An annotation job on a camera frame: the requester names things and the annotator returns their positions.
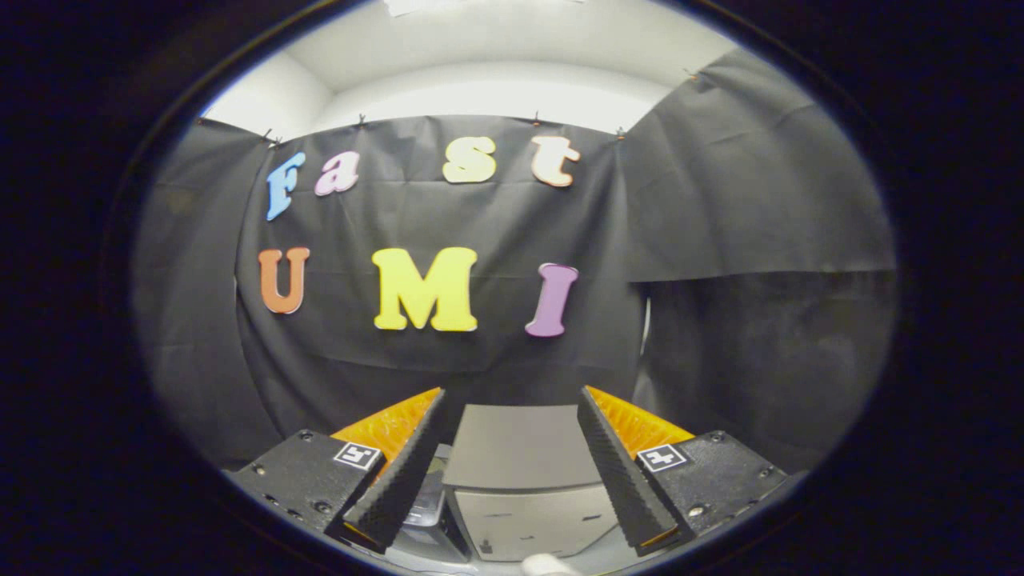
white object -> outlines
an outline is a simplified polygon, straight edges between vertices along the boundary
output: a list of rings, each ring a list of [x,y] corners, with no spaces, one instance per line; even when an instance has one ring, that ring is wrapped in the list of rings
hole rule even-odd
[[[400,16],[417,10],[451,4],[454,0],[384,0],[387,11],[392,16]]]
[[[551,554],[534,554],[522,561],[525,576],[582,576],[575,570]]]
[[[604,485],[531,494],[456,490],[477,553],[518,562],[536,553],[579,553],[617,523]]]

black fabric backdrop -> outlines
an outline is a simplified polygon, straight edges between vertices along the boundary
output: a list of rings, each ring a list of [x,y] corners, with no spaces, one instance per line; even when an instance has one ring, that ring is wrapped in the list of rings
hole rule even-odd
[[[579,151],[565,162],[566,189],[538,180],[536,135],[562,135]],[[479,183],[441,173],[449,142],[488,136],[498,171]],[[629,396],[643,328],[643,299],[626,282],[625,189],[613,135],[490,117],[409,118],[312,134],[271,154],[264,182],[299,151],[306,154],[291,206],[266,221],[266,186],[246,208],[238,280],[243,344],[256,388],[279,429],[334,430],[434,386],[476,404],[572,404],[584,384]],[[359,179],[317,197],[321,167],[359,153]],[[306,294],[292,315],[274,315],[259,289],[261,250],[305,246]],[[379,271],[371,256],[409,250],[425,275],[438,251],[477,252],[470,271],[473,332],[379,330]],[[565,333],[537,338],[532,319],[545,262],[573,266]],[[287,293],[287,265],[279,283]],[[453,422],[450,434],[455,431]]]
[[[236,319],[239,235],[266,146],[216,122],[188,130],[154,181],[135,243],[133,305],[155,393],[217,464],[281,441]]]
[[[342,565],[323,573],[358,572],[269,521],[259,524],[288,543],[286,551],[214,503],[217,487],[131,392],[148,386],[125,366],[130,341],[89,288],[98,276],[94,256],[129,244],[121,235],[114,248],[99,239],[110,193],[138,142],[196,78],[307,2],[220,4],[97,0],[54,10],[20,3],[19,17],[7,20],[7,38],[27,48],[9,63],[23,79],[6,94],[12,115],[43,119],[8,132],[20,145],[11,150],[26,153],[18,164],[29,168],[33,190],[47,191],[12,195],[26,204],[15,230],[33,249],[11,251],[9,269],[35,272],[22,275],[29,286],[15,291],[27,301],[13,307],[11,339],[39,343],[8,363],[8,404],[25,433],[9,443],[17,527],[14,553],[5,557],[10,573],[321,573],[293,550]],[[1020,230],[1012,193],[1019,133],[1010,121],[1019,102],[1016,77],[1006,74],[1006,54],[1020,43],[1019,19],[1006,16],[1019,10],[907,2],[887,5],[880,18],[851,2],[716,4],[823,69],[878,123],[892,153],[876,158],[891,162],[887,172],[900,186],[891,198],[906,258],[900,264],[916,277],[916,308],[905,319],[912,328],[901,330],[870,427],[846,447],[833,478],[809,483],[812,494],[794,502],[800,513],[756,546],[738,549],[762,535],[761,526],[737,534],[735,549],[705,550],[655,573],[1020,571],[1020,355],[1007,337],[1020,325],[1013,320],[1019,266],[1007,265]],[[179,34],[191,23],[196,30]],[[749,28],[735,34],[773,49]],[[169,51],[154,53],[159,46]],[[69,174],[86,179],[69,189]],[[147,520],[159,528],[145,529]]]
[[[627,137],[630,279],[649,282],[634,403],[813,466],[868,400],[896,317],[882,195],[822,107],[735,50]]]
[[[447,182],[444,149],[468,135],[495,140],[498,171]],[[570,188],[534,177],[535,135],[581,152],[565,162]],[[267,221],[266,176],[300,151],[292,203]],[[357,183],[315,196],[321,167],[345,151],[360,154]],[[141,231],[135,307],[157,394],[225,467],[437,385],[459,402],[544,405],[591,384],[697,434],[724,428],[795,470],[856,416],[894,314],[891,233],[866,167],[819,107],[739,52],[623,140],[427,117],[268,149],[205,121],[163,167]],[[275,315],[257,254],[296,246],[311,250],[305,298]],[[378,330],[371,255],[404,248],[425,274],[450,246],[478,254],[477,330]],[[545,262],[581,273],[556,338],[524,331]],[[283,294],[288,271],[283,259]]]

black cloth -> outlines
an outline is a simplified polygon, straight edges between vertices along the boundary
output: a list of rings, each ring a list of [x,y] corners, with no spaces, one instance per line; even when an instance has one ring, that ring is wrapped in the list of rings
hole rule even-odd
[[[565,161],[565,189],[538,180],[536,135],[567,137],[582,155]],[[490,137],[497,173],[452,183],[445,148]],[[475,404],[574,404],[592,384],[628,398],[643,328],[643,299],[626,281],[626,198],[613,135],[494,117],[409,118],[301,137],[272,151],[245,210],[238,251],[243,345],[255,387],[279,429],[330,433],[433,386]],[[266,175],[298,152],[291,205],[266,220]],[[359,178],[346,192],[313,192],[328,159],[357,152]],[[259,287],[261,250],[303,246],[305,297],[291,315],[270,313]],[[477,252],[470,302],[478,328],[379,330],[379,270],[371,257],[407,249],[421,275],[452,246]],[[541,292],[538,269],[573,266],[565,333],[524,330]],[[286,260],[279,273],[287,293]],[[447,430],[454,435],[455,422]]]
[[[843,437],[874,389],[896,273],[766,273],[649,285],[634,403],[722,429],[786,471]]]
[[[878,187],[822,107],[742,50],[630,129],[630,279],[895,265]]]
[[[625,157],[630,278],[650,295],[633,402],[783,469],[814,465],[869,398],[897,314],[868,167],[820,105],[742,50],[658,102]]]
[[[132,303],[154,392],[221,465],[248,462],[281,440],[236,318],[243,208],[266,151],[262,138],[233,126],[194,126],[156,175],[135,241]]]

white ceiling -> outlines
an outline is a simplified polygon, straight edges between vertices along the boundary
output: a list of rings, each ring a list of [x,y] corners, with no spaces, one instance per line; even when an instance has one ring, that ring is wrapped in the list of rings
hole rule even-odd
[[[674,87],[734,43],[650,0],[462,0],[391,16],[371,0],[287,53],[330,89],[454,64],[542,61]]]

